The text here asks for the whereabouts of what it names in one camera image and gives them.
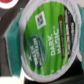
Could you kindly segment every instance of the white lid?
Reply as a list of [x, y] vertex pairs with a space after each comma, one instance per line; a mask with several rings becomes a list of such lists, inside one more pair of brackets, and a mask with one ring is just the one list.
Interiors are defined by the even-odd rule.
[[3, 9], [9, 9], [12, 8], [13, 6], [16, 5], [16, 3], [18, 2], [18, 0], [10, 0], [9, 2], [5, 3], [4, 0], [0, 0], [0, 8]]
[[[68, 59], [68, 63], [65, 66], [63, 66], [61, 68], [61, 70], [57, 71], [55, 74], [52, 74], [49, 76], [43, 76], [43, 75], [38, 75], [35, 72], [33, 72], [29, 68], [29, 66], [26, 62], [24, 49], [23, 49], [23, 35], [24, 35], [27, 21], [29, 20], [29, 18], [33, 14], [33, 12], [42, 4], [51, 2], [51, 1], [60, 2], [68, 8], [68, 10], [71, 12], [74, 22], [76, 24], [76, 28], [75, 28], [76, 30], [75, 30], [75, 39], [74, 39], [72, 54], [71, 54], [70, 58]], [[34, 79], [37, 82], [50, 82], [50, 81], [53, 81], [53, 80], [61, 77], [71, 67], [72, 63], [75, 60], [77, 52], [78, 52], [78, 48], [79, 48], [78, 44], [79, 44], [80, 28], [81, 28], [80, 12], [79, 12], [78, 6], [74, 0], [30, 0], [30, 2], [24, 9], [24, 12], [21, 16], [21, 19], [19, 22], [19, 28], [20, 28], [20, 36], [21, 36], [20, 39], [21, 39], [22, 66], [23, 66], [23, 70], [27, 76], [30, 76], [32, 79]]]

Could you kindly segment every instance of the logo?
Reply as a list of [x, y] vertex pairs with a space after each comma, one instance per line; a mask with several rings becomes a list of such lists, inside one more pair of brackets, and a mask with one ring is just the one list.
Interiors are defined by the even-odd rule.
[[43, 11], [40, 14], [36, 15], [35, 19], [36, 19], [36, 24], [37, 24], [38, 30], [46, 25], [45, 16], [44, 16]]
[[36, 70], [40, 70], [46, 62], [45, 45], [41, 37], [32, 35], [26, 44], [26, 55], [29, 65]]

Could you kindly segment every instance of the plastic rim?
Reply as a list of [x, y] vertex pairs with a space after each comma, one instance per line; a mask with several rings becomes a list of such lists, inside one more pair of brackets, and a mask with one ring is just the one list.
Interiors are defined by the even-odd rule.
[[12, 0], [9, 3], [0, 2], [0, 7], [3, 9], [9, 9], [9, 8], [12, 8], [13, 6], [15, 6], [17, 2], [18, 2], [18, 0]]
[[[65, 66], [63, 66], [61, 70], [57, 71], [55, 74], [52, 74], [49, 76], [43, 76], [43, 75], [38, 75], [35, 72], [31, 71], [29, 66], [27, 65], [27, 62], [25, 59], [24, 48], [23, 48], [23, 36], [24, 36], [26, 23], [29, 20], [30, 16], [33, 14], [33, 12], [42, 4], [50, 2], [50, 1], [60, 2], [69, 9], [69, 11], [71, 12], [71, 14], [73, 16], [74, 22], [76, 24], [76, 30], [75, 30], [76, 33], [75, 33], [72, 54], [71, 54], [70, 58], [68, 59], [68, 63]], [[69, 2], [73, 6], [73, 8], [77, 14], [78, 23], [76, 23], [77, 20], [75, 18], [72, 8], [69, 6]], [[31, 0], [29, 2], [29, 4], [26, 6], [26, 8], [22, 14], [22, 17], [21, 17], [20, 23], [19, 23], [19, 28], [20, 28], [20, 36], [21, 36], [20, 39], [21, 39], [21, 52], [22, 52], [21, 53], [22, 54], [22, 56], [21, 56], [22, 66], [23, 66], [23, 70], [26, 75], [29, 75], [32, 79], [34, 79], [35, 81], [38, 81], [38, 82], [50, 82], [50, 81], [53, 81], [53, 80], [61, 77], [70, 68], [70, 66], [72, 65], [72, 63], [75, 60], [75, 57], [76, 57], [78, 49], [79, 49], [78, 44], [79, 44], [80, 28], [81, 28], [81, 16], [80, 16], [80, 12], [79, 12], [78, 6], [75, 1], [73, 1], [73, 0], [41, 0], [41, 1], [40, 0], [37, 0], [37, 1]]]
[[82, 62], [82, 55], [81, 55], [80, 50], [77, 53], [77, 58], [79, 59], [80, 62]]
[[29, 77], [28, 75], [26, 75], [26, 73], [24, 72], [23, 68], [22, 68], [22, 73], [24, 74], [24, 76], [31, 81], [34, 81], [31, 77]]

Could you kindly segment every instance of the black surface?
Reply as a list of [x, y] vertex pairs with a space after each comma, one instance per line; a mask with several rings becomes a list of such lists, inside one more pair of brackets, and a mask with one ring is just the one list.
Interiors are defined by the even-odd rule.
[[[13, 8], [24, 8], [29, 0], [19, 0], [18, 3]], [[0, 8], [0, 19], [9, 11], [10, 9]]]
[[12, 8], [4, 15], [4, 17], [0, 21], [0, 36], [3, 36], [8, 26], [15, 18], [15, 16], [19, 13], [19, 11], [19, 8]]
[[79, 75], [76, 77], [66, 78], [62, 80], [57, 80], [51, 83], [37, 83], [25, 80], [25, 84], [84, 84], [84, 75]]
[[11, 76], [6, 52], [5, 38], [0, 37], [0, 75]]

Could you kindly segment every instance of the green label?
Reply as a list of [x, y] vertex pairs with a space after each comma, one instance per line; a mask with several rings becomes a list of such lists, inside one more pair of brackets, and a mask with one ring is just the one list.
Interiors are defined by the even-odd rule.
[[24, 32], [24, 52], [33, 72], [44, 76], [54, 74], [67, 63], [73, 24], [73, 20], [68, 21], [68, 15], [70, 12], [61, 3], [48, 2], [29, 18]]
[[44, 66], [46, 62], [46, 52], [44, 43], [39, 36], [31, 36], [28, 39], [26, 50], [29, 64], [33, 69], [39, 70]]

